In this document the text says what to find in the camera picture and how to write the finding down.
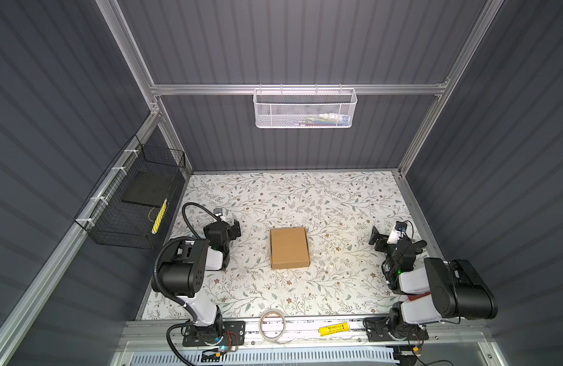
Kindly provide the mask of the brown cardboard box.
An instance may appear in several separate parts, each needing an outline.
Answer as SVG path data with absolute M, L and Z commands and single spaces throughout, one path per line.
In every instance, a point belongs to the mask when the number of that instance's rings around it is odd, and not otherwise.
M 307 268 L 311 264 L 305 227 L 270 230 L 273 270 Z

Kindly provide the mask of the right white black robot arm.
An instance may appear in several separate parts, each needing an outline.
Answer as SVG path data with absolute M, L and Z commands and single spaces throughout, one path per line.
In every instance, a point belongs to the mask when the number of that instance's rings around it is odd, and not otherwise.
M 413 241 L 407 233 L 409 224 L 397 221 L 388 235 L 376 227 L 371 230 L 368 244 L 385 254 L 381 271 L 386 284 L 406 300 L 393 304 L 385 317 L 363 320 L 368 340 L 422 342 L 429 338 L 429 324 L 495 318 L 496 298 L 469 261 L 427 257 L 422 266 L 414 267 L 427 242 Z

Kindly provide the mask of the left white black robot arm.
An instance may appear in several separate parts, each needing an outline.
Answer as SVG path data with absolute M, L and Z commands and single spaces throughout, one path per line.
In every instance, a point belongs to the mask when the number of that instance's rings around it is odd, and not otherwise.
M 224 271 L 230 263 L 231 242 L 241 235 L 238 220 L 215 221 L 205 238 L 178 236 L 162 247 L 153 265 L 152 288 L 187 309 L 185 330 L 193 342 L 216 345 L 223 338 L 222 312 L 202 289 L 207 271 Z

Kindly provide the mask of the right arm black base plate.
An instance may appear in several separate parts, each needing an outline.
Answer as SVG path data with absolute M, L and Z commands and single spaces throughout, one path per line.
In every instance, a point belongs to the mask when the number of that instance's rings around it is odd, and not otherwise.
M 426 328 L 408 323 L 397 323 L 388 317 L 368 317 L 363 319 L 369 342 L 417 341 L 423 343 L 429 339 Z

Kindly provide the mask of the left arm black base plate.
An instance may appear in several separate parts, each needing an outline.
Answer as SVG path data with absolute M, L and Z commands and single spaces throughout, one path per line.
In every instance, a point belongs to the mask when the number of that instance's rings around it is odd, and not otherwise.
M 187 326 L 181 329 L 182 345 L 200 346 L 242 346 L 246 334 L 244 321 L 216 320 L 210 326 Z

